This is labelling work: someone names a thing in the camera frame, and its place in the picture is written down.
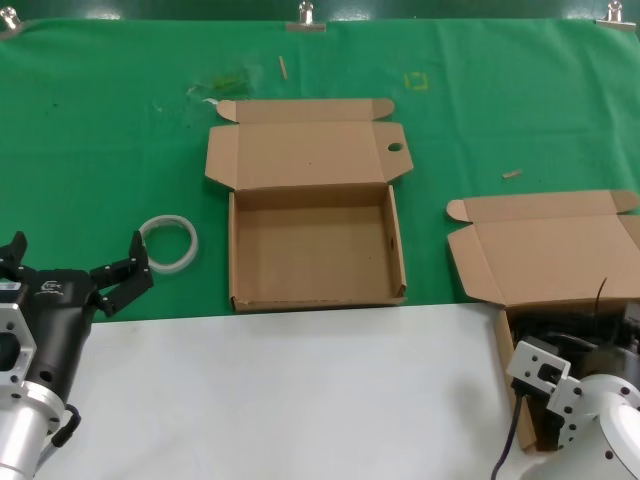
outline white tape roll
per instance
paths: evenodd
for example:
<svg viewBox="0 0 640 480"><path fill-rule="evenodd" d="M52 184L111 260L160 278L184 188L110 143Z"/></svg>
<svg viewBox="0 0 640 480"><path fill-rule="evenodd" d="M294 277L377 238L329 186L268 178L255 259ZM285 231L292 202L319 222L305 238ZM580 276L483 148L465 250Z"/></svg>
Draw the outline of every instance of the white tape roll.
<svg viewBox="0 0 640 480"><path fill-rule="evenodd" d="M158 273L171 274L179 272L180 270L186 268L196 257L196 253L198 253L198 235L196 234L196 229L193 228L193 225L189 220L179 215L160 215L158 217L154 217L150 220L144 222L144 225L140 227L140 235L142 235L142 241L144 242L144 238L147 234L158 227L165 226L178 226L180 228L184 228L191 235L191 245L189 246L189 250L184 254L180 260L176 263L172 263L171 265L164 265L162 263L158 263L149 256L149 266L151 269Z"/></svg>

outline cardboard box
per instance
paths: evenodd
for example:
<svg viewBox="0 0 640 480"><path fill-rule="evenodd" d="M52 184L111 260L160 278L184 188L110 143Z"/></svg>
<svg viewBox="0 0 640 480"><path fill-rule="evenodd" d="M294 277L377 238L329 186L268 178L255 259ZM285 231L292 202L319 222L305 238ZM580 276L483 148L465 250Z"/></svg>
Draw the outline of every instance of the cardboard box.
<svg viewBox="0 0 640 480"><path fill-rule="evenodd" d="M471 223L449 235L466 293L502 305L496 340L502 367L513 355L510 324L527 310L622 308L640 298L640 216L628 191L585 191L453 200L447 213ZM505 375L510 388L511 378ZM518 440L524 450L547 450L533 405L523 406Z"/></svg>
<svg viewBox="0 0 640 480"><path fill-rule="evenodd" d="M206 176L229 200L235 310L404 301L393 187L413 168L402 126L374 120L393 102L222 101Z"/></svg>

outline green tablecloth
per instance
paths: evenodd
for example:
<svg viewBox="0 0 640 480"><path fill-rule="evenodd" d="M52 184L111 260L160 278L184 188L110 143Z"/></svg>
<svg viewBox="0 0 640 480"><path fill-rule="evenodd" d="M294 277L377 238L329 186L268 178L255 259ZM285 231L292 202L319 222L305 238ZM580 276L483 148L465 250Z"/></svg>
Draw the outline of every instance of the green tablecloth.
<svg viewBox="0 0 640 480"><path fill-rule="evenodd" d="M283 80L278 57L288 70ZM332 23L45 21L0 43L0 243L25 263L83 268L178 214L197 260L117 319L230 313L227 191L205 180L214 98L388 97L415 169L396 183L409 304L465 301L446 235L453 198L638 188L640 49L566 20ZM502 175L522 169L508 180ZM175 259L187 239L149 248Z"/></svg>

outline small wooden stick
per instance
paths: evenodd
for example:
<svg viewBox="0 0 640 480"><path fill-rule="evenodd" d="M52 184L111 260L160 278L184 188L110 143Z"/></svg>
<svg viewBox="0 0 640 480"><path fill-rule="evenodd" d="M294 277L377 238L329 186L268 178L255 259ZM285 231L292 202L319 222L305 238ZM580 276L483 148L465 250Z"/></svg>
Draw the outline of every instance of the small wooden stick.
<svg viewBox="0 0 640 480"><path fill-rule="evenodd" d="M287 67L284 64L284 58L280 55L280 69L282 70L282 77L287 80L289 77L287 76Z"/></svg>
<svg viewBox="0 0 640 480"><path fill-rule="evenodd" d="M513 172L504 173L502 178L512 178L517 177L518 175L522 175L522 170L514 170Z"/></svg>

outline metal clip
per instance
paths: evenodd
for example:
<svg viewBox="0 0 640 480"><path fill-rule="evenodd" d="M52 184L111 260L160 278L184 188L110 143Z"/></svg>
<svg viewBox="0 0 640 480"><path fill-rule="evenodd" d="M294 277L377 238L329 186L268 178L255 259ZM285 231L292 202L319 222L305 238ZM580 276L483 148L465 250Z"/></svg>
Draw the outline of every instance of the metal clip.
<svg viewBox="0 0 640 480"><path fill-rule="evenodd" d="M16 9L13 7L4 7L0 9L0 17L4 20L4 24L7 26L7 29L0 33L0 40L4 40L9 37L13 37L17 35L22 30L22 22L18 18L18 14L16 13Z"/></svg>
<svg viewBox="0 0 640 480"><path fill-rule="evenodd" d="M618 0L609 4L607 15L602 20L596 20L596 24L625 32L635 32L636 30L635 23L622 21L622 3Z"/></svg>
<svg viewBox="0 0 640 480"><path fill-rule="evenodd" d="M309 0L302 0L298 9L300 21L287 24L287 30L290 32L325 32L327 30L324 23L313 23L313 3Z"/></svg>

